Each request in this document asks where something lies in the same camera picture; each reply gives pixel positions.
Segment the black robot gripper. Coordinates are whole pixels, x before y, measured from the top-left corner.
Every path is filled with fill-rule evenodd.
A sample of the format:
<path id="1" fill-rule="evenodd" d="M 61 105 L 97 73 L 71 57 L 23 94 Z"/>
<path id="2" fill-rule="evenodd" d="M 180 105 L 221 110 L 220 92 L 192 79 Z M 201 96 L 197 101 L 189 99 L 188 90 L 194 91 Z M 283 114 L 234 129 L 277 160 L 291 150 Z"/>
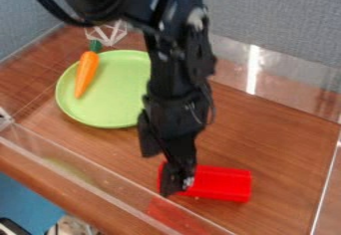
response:
<path id="1" fill-rule="evenodd" d="M 212 88 L 204 83 L 181 97 L 162 98 L 153 92 L 144 96 L 144 111 L 138 119 L 142 157 L 162 154 L 161 195 L 169 197 L 193 186 L 197 168 L 196 136 L 212 123 L 214 109 Z"/>

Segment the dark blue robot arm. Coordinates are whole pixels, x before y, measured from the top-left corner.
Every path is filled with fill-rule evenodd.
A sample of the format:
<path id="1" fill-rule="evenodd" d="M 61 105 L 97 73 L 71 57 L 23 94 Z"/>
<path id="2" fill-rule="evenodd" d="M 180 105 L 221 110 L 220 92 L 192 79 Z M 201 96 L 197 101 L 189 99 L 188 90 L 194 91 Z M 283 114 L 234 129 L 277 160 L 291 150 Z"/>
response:
<path id="1" fill-rule="evenodd" d="M 152 78 L 138 130 L 142 155 L 164 154 L 161 195 L 186 191 L 197 170 L 196 138 L 214 119 L 208 77 L 216 56 L 202 0 L 66 0 L 85 22 L 122 19 L 144 31 Z"/>

